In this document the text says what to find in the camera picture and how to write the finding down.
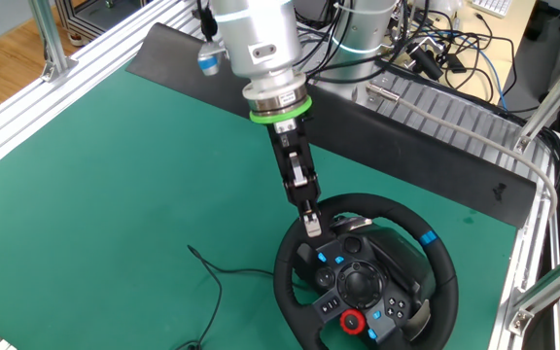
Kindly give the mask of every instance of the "white cable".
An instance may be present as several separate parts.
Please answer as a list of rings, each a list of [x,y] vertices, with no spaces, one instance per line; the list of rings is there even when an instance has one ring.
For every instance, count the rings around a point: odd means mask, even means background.
[[[354,10],[348,7],[344,7],[338,3],[334,3],[334,6],[342,11],[346,11],[346,12],[350,12],[350,13],[354,13],[356,15],[381,15],[381,14],[386,14],[390,11],[393,11],[395,9],[395,6],[397,6],[397,1],[395,1],[395,3],[393,4],[393,6],[389,7],[386,10],[379,10],[379,11],[361,11],[361,10]]]
[[[545,173],[539,169],[534,163],[532,163],[530,160],[527,160],[524,156],[506,148],[503,147],[499,144],[497,144],[496,142],[483,137],[475,132],[472,132],[470,130],[466,130],[464,128],[462,128],[459,125],[456,125],[454,123],[451,122],[447,122],[444,121],[440,118],[434,117],[433,115],[431,115],[428,112],[425,112],[423,110],[421,110],[420,108],[414,106],[413,104],[407,102],[406,100],[399,98],[398,99],[399,104],[402,104],[403,106],[409,108],[411,111],[423,116],[425,119],[428,119],[432,122],[438,123],[440,125],[446,126],[448,128],[451,128],[457,132],[463,133],[471,138],[474,138],[484,144],[486,144],[487,146],[493,147],[497,150],[499,150],[500,152],[516,159],[517,161],[521,162],[522,164],[528,166],[531,170],[533,170],[533,172],[535,172],[540,178],[542,178],[542,181],[545,183],[545,185],[548,187],[548,191],[550,192],[550,210],[549,210],[549,215],[548,218],[551,218],[552,215],[554,215],[554,213],[556,212],[556,205],[558,203],[558,195],[556,193],[556,189],[554,188],[554,185],[552,184],[552,182],[550,181],[550,178],[548,178],[547,175],[545,175]]]

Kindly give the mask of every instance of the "green table surface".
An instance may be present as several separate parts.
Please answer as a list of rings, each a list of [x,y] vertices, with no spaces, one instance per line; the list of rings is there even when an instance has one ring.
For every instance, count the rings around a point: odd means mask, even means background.
[[[515,228],[313,157],[323,198],[387,196],[435,228],[459,276],[447,349],[486,348]],[[271,270],[296,214],[262,126],[121,69],[0,161],[0,335],[20,350],[172,349],[202,333],[218,293],[186,245],[224,268]],[[271,278],[220,279],[205,349],[298,348]],[[324,340],[363,348],[338,326]]]

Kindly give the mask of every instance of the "metal rail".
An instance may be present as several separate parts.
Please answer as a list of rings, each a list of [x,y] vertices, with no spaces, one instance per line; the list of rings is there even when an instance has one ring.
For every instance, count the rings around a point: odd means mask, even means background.
[[[77,62],[64,54],[49,0],[29,0],[29,6],[36,19],[36,26],[45,49],[46,64],[41,78],[45,82],[50,82],[75,66]]]

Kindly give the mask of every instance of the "blue stripe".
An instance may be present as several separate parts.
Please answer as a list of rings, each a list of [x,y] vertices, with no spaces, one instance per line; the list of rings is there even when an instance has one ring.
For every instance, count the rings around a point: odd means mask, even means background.
[[[418,242],[423,247],[427,247],[430,243],[432,243],[436,239],[438,239],[438,235],[435,234],[433,231],[429,231],[429,232],[423,234],[423,236],[420,237],[420,239],[418,239]]]
[[[209,69],[217,64],[218,64],[218,59],[215,56],[211,56],[207,59],[198,61],[198,65],[202,70]]]

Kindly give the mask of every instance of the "steering wheel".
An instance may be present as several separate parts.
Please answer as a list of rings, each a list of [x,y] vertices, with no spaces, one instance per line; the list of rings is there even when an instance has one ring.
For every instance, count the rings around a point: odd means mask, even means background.
[[[459,295],[453,262],[433,229],[405,206],[372,194],[335,196],[322,201],[319,208],[323,233],[308,237],[303,224],[295,221],[280,245],[274,267],[276,300],[303,349],[328,349],[320,332],[339,315],[345,331],[360,335],[368,348],[443,349],[455,326]],[[377,263],[368,239],[336,235],[330,229],[334,217],[343,213],[391,220],[422,246],[434,273],[436,289],[429,301],[429,322],[412,340],[403,334],[403,326],[415,312],[406,301],[409,296]],[[316,251],[323,263],[316,279],[326,291],[307,305],[298,303],[292,283],[298,248],[304,243]]]

